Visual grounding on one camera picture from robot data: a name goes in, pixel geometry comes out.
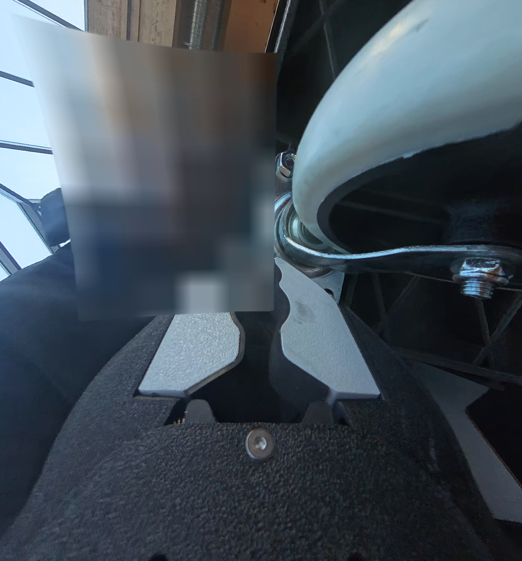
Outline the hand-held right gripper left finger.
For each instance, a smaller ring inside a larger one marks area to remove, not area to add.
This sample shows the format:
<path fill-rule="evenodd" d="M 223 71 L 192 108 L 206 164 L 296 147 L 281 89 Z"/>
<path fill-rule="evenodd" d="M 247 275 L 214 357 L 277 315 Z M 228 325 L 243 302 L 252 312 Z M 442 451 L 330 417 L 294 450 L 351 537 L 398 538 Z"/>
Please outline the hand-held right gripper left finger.
<path fill-rule="evenodd" d="M 138 394 L 189 398 L 243 360 L 245 333 L 233 312 L 176 315 Z"/>

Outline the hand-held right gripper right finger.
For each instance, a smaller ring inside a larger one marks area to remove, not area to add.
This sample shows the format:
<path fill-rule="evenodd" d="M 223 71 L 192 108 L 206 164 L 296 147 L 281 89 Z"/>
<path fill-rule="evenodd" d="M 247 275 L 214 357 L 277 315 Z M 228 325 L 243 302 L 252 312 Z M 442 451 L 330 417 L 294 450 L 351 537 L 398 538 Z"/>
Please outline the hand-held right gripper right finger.
<path fill-rule="evenodd" d="M 283 259 L 275 258 L 279 315 L 270 381 L 289 402 L 376 399 L 380 390 L 338 304 Z"/>

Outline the metal caster fork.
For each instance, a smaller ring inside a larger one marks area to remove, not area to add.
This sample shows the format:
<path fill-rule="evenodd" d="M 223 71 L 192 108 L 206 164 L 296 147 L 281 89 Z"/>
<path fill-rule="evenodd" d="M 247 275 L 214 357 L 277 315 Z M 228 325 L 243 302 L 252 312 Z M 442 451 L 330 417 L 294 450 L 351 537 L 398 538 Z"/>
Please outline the metal caster fork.
<path fill-rule="evenodd" d="M 507 277 L 522 268 L 522 250 L 496 245 L 407 246 L 361 254 L 345 254 L 325 243 L 308 244 L 299 236 L 301 226 L 286 193 L 274 204 L 275 255 L 300 270 L 319 276 L 330 270 L 342 273 L 386 272 L 432 275 L 452 281 L 465 260 L 497 261 L 506 267 Z"/>

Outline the person's dark garment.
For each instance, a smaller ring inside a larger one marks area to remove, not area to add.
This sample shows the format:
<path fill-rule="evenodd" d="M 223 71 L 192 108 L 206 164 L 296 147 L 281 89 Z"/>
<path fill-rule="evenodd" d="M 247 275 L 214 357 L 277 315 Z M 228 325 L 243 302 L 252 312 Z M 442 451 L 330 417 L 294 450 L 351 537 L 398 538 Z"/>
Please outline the person's dark garment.
<path fill-rule="evenodd" d="M 0 553 L 23 555 L 136 432 L 127 404 L 173 316 L 81 321 L 62 191 L 41 201 L 51 256 L 0 281 Z"/>

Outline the caster axle bolt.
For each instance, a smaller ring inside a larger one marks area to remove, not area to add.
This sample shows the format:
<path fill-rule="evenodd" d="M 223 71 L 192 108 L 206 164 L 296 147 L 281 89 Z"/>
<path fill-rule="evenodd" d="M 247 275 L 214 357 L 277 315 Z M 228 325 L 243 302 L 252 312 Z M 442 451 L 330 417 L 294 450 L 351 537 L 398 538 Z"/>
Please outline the caster axle bolt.
<path fill-rule="evenodd" d="M 515 266 L 494 257 L 467 257 L 454 261 L 450 270 L 463 296 L 487 300 L 495 290 L 506 287 L 515 274 Z"/>

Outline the white caster wheel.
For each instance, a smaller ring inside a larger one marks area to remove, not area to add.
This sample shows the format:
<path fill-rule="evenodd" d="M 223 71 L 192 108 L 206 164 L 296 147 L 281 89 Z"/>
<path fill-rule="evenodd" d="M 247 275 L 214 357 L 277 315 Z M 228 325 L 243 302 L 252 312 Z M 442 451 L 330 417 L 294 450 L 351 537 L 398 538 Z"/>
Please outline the white caster wheel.
<path fill-rule="evenodd" d="M 345 253 L 324 201 L 348 180 L 522 123 L 522 1 L 413 1 L 351 59 L 299 143 L 293 202 Z"/>

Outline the glass skylight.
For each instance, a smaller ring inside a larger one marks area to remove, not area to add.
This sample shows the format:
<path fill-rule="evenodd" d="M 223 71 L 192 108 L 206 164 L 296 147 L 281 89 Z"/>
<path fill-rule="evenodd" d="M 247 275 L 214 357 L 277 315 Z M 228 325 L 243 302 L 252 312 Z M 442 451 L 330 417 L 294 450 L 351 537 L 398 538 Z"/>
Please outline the glass skylight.
<path fill-rule="evenodd" d="M 86 31 L 86 2 L 0 1 L 0 280 L 57 249 L 45 239 L 39 203 L 60 184 L 19 18 Z"/>

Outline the metal ventilation duct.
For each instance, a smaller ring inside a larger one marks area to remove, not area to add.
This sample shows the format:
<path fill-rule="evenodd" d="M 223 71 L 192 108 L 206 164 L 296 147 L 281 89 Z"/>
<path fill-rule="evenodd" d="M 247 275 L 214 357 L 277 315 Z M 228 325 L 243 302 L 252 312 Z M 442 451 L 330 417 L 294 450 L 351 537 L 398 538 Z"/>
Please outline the metal ventilation duct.
<path fill-rule="evenodd" d="M 232 1 L 183 1 L 179 39 L 195 51 L 223 50 Z"/>

